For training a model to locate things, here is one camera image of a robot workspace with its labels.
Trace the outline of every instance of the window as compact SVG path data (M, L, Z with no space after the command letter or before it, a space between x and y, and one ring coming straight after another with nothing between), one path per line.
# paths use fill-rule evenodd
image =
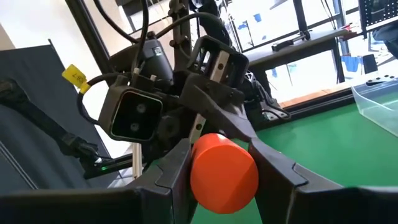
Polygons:
M320 26L314 27L312 29L312 32L326 32L326 31L331 31L331 30L333 30L332 21L328 21L325 24L322 24Z
M309 26L334 15L336 11L333 7L333 1L336 0L302 0L307 25Z
M272 97L279 103L336 85L331 52L323 52L267 72Z
M350 10L358 7L358 0L340 0L343 4L344 10Z
M163 0L156 4L151 4L152 1L149 2L149 24L159 20L164 23L164 27L171 24L167 19L164 19L167 17L167 13L169 11L169 2L170 0ZM142 11L135 13L134 15L130 16L130 18L134 26L133 31L142 28Z
M349 24L350 22L352 22L353 25L361 25L361 17L359 16L359 11L346 15L346 23Z
M270 9L273 1L233 0L227 11L233 19L243 50L298 29L292 1Z

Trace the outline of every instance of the orange cup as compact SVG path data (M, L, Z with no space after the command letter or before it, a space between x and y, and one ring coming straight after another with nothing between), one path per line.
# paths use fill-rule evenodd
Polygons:
M192 149L191 188L198 203L219 214L244 208L257 192L256 163L243 148L220 134L206 134Z

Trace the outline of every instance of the plastic bin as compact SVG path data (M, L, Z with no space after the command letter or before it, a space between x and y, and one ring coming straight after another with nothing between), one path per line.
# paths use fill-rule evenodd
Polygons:
M369 78L376 81L377 76ZM353 85L351 89L359 113L398 137L398 79L389 78L373 86Z

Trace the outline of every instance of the green table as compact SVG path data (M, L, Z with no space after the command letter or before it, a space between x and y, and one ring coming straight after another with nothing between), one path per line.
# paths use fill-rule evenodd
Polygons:
M398 138L361 116L355 104L257 135L299 164L341 185L398 185ZM261 219L253 200L233 215L217 215L198 206L192 223L257 224Z

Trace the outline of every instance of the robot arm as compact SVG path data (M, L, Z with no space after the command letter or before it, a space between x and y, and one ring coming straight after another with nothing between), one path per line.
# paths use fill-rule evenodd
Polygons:
M210 37L198 41L213 56L226 55L228 63L208 63L208 73L188 75L178 103L202 115L229 138L249 143L259 171L256 202L263 223L395 223L396 188L344 188L297 164L264 144L244 111L244 95L233 88L247 64L241 54ZM234 68L235 63L242 64ZM210 74L220 76L220 82ZM197 202L189 186L191 144L182 138L159 163L120 189L36 190L0 197L2 223L40 220L54 223L120 221L133 223L190 223Z

